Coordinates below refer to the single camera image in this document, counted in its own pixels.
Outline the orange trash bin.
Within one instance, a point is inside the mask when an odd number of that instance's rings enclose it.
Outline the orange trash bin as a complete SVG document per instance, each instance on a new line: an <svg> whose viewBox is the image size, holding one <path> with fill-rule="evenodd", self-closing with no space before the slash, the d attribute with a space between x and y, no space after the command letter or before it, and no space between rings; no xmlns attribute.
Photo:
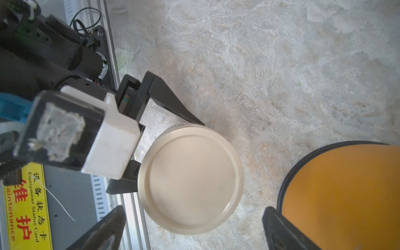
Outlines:
<svg viewBox="0 0 400 250"><path fill-rule="evenodd" d="M400 148L348 141L315 150L284 179L277 209L323 250L397 250Z"/></svg>

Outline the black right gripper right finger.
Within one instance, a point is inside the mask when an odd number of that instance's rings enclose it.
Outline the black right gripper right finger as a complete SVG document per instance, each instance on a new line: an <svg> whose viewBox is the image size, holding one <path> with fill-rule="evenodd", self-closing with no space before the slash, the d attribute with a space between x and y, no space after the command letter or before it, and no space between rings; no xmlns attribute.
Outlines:
<svg viewBox="0 0 400 250"><path fill-rule="evenodd" d="M262 222L270 250L321 250L271 206L265 209Z"/></svg>

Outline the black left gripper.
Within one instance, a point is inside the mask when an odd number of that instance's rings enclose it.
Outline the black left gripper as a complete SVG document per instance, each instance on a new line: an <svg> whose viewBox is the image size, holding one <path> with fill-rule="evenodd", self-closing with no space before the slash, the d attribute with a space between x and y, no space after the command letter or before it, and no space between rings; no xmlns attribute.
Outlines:
<svg viewBox="0 0 400 250"><path fill-rule="evenodd" d="M117 90L117 106L121 114L139 124L140 137L145 130L145 126L140 124L140 120L147 106L147 96L158 106L183 120L193 124L205 125L183 105L161 77L147 71L142 82L140 82L131 75L125 75ZM110 179L106 193L117 195L138 192L137 179L140 166L141 163L136 160L129 161L121 179Z"/></svg>

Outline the yellow maintenance status card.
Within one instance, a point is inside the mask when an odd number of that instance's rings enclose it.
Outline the yellow maintenance status card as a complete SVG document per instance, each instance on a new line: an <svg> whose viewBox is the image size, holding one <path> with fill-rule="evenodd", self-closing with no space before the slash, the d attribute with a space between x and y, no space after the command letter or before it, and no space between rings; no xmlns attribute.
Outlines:
<svg viewBox="0 0 400 250"><path fill-rule="evenodd" d="M8 248L10 250L51 250L52 235L41 164L21 169L22 182L4 186Z"/></svg>

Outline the cream jar lid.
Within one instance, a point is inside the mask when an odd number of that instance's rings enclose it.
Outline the cream jar lid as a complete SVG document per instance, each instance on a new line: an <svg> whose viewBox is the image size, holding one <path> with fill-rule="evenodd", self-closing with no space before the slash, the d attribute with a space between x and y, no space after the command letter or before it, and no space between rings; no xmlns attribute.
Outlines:
<svg viewBox="0 0 400 250"><path fill-rule="evenodd" d="M137 181L142 206L155 223L196 235L216 229L234 213L244 170L222 135L201 125L176 124L151 145Z"/></svg>

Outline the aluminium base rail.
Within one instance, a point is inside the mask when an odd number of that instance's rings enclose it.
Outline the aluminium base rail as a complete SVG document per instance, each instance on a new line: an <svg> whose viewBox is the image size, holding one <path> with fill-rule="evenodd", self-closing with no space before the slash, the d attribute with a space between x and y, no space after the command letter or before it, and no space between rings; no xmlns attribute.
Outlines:
<svg viewBox="0 0 400 250"><path fill-rule="evenodd" d="M106 45L108 73L105 80L118 89L120 76L118 72L114 42L105 1L63 1L66 22L74 19L83 22L86 28L101 26L103 34L101 40ZM139 199L137 183L131 180L109 180L108 184L100 184L100 198L107 199L107 204L114 208L122 205L127 216L127 225L123 232L122 250L149 250L150 242L147 233L144 209Z"/></svg>

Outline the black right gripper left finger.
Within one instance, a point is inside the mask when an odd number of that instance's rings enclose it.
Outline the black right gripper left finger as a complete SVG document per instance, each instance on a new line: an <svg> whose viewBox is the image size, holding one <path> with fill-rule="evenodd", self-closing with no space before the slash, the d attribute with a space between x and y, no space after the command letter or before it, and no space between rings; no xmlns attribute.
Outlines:
<svg viewBox="0 0 400 250"><path fill-rule="evenodd" d="M67 249L118 250L125 225L124 207L118 205Z"/></svg>

